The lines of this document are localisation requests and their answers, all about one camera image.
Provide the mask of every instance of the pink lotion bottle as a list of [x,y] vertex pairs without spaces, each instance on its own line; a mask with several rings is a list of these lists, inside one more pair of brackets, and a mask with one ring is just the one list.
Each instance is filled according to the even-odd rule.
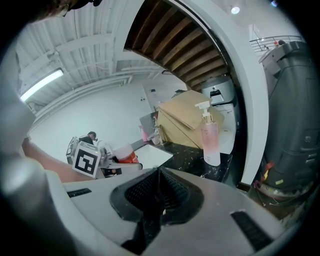
[[212,115],[208,112],[210,102],[204,101],[195,106],[204,111],[201,123],[204,161],[211,166],[219,166],[220,150],[218,124],[213,121]]

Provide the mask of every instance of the ceiling pipe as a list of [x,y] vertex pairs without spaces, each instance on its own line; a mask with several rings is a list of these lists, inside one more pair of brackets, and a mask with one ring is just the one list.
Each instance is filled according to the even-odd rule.
[[94,90],[94,88],[99,88],[99,87],[105,87],[108,84],[111,83],[116,83],[116,82],[121,82],[124,80],[129,80],[132,79],[132,75],[126,75],[126,76],[118,76],[118,77],[112,77],[109,79],[93,82],[91,84],[82,86],[80,88],[77,88],[75,90],[72,90],[70,92],[65,93],[64,95],[60,96],[59,98],[55,99],[54,101],[50,102],[48,105],[46,105],[44,108],[42,108],[40,111],[38,111],[36,115],[35,122],[37,122],[39,119],[41,119],[44,115],[49,113],[51,110],[59,106],[60,104],[63,104],[67,102],[69,99],[73,98],[76,96],[78,93],[81,91],[90,91]]

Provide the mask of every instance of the countertop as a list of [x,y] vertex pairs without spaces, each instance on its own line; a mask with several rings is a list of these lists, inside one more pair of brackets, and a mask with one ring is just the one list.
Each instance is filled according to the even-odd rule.
[[[134,150],[137,150],[146,144],[153,145],[151,141],[143,142],[141,139],[133,143],[132,147]],[[205,162],[204,151],[202,149],[172,142],[166,142],[164,145],[158,144],[153,146],[173,154],[168,161],[160,165],[161,167],[190,173],[198,177],[203,177],[217,182],[224,182],[228,176],[229,167],[232,160],[231,154],[221,153],[221,164],[219,166],[211,166]]]

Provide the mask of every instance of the brown cardboard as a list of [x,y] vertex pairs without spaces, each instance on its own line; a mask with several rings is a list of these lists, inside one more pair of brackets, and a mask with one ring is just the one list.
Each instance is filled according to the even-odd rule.
[[[203,148],[200,123],[203,110],[195,104],[211,99],[196,91],[186,91],[159,106],[158,125],[165,141],[194,148]],[[218,128],[222,127],[224,116],[214,107],[208,109]]]

